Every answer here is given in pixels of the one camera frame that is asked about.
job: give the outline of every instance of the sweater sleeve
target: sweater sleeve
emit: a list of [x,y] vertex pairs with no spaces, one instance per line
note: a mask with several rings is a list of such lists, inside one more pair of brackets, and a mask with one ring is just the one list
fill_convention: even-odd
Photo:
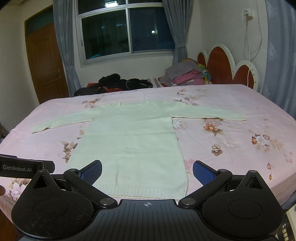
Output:
[[220,118],[223,120],[246,121],[242,113],[230,110],[214,109],[210,107],[200,107],[187,105],[180,102],[164,102],[165,112],[176,118]]
[[44,131],[46,129],[52,129],[58,126],[63,126],[67,124],[75,124],[85,121],[91,121],[100,113],[100,108],[90,108],[85,111],[72,113],[69,115],[65,115],[63,117],[46,121],[40,125],[37,125],[33,128],[32,133]]

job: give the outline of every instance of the power outlet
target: power outlet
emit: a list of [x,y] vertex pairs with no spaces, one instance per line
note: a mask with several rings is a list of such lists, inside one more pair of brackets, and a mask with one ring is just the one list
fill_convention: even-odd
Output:
[[251,21],[254,18],[253,12],[249,8],[243,9],[243,14],[248,21]]

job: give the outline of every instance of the headboard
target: headboard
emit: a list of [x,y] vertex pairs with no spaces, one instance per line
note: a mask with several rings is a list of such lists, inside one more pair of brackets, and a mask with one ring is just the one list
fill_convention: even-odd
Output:
[[208,55],[204,50],[200,51],[197,61],[208,69],[213,84],[243,84],[257,91],[259,75],[252,63],[247,60],[240,61],[235,65],[232,54],[224,44],[213,46]]

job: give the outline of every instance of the pink bed sheet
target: pink bed sheet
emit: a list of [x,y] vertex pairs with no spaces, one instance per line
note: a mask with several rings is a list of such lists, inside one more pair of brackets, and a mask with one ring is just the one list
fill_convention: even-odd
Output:
[[[243,175],[251,169],[259,171],[280,204],[296,190],[296,121],[244,85],[178,86],[50,100],[38,106],[10,132],[0,144],[0,153],[52,160],[56,165],[54,173],[63,173],[88,123],[31,134],[35,125],[85,108],[146,100],[180,101],[242,112],[247,117],[247,121],[173,119],[187,171],[188,194],[202,186],[192,173],[195,160],[214,169],[228,169],[234,174]],[[5,195],[0,197],[0,208],[8,218],[28,182],[18,177],[0,177],[0,185],[6,189]]]

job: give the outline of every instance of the door panel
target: door panel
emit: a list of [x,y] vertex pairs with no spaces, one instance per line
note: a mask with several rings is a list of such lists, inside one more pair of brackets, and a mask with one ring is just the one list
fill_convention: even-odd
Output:
[[39,103],[50,99],[69,97],[54,24],[49,24],[27,36],[26,45],[32,80]]

